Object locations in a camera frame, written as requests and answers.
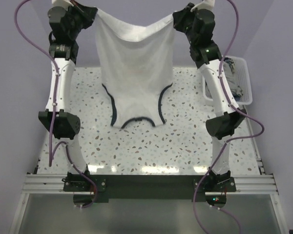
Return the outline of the white motorcycle print tank top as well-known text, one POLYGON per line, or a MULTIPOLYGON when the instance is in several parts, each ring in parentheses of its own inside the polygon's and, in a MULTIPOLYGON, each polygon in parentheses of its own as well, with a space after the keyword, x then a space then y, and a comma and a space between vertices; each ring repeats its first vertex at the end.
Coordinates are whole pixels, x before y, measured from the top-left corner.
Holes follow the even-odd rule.
POLYGON ((162 98, 173 85, 173 16, 138 26, 99 9, 94 24, 102 85, 111 99, 111 126, 124 128, 136 120, 163 125, 162 98))

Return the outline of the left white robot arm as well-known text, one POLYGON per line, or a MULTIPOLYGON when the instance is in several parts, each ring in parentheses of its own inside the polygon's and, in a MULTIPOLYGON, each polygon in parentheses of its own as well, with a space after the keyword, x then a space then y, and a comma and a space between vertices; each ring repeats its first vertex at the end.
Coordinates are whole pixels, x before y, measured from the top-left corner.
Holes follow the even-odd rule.
POLYGON ((79 51, 77 37, 92 26, 98 8, 75 0, 54 0, 52 5, 47 13, 51 27, 51 86, 45 110, 39 112, 38 118, 49 132, 49 164, 57 148, 63 146, 68 172, 78 175, 87 171, 87 163, 79 143, 81 120, 70 110, 70 88, 79 51))

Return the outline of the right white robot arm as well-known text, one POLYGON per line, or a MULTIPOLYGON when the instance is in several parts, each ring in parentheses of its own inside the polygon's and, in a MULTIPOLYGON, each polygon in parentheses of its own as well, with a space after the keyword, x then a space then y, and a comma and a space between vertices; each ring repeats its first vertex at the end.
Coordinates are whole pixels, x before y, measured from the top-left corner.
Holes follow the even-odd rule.
POLYGON ((173 13, 173 27, 184 33, 189 42, 189 52, 200 70, 212 97, 215 117, 206 121, 212 137, 212 163, 209 167, 208 187, 220 191, 230 178, 229 139, 245 118, 228 85, 224 71, 224 57, 213 41, 215 15, 214 1, 189 3, 183 10, 173 13))

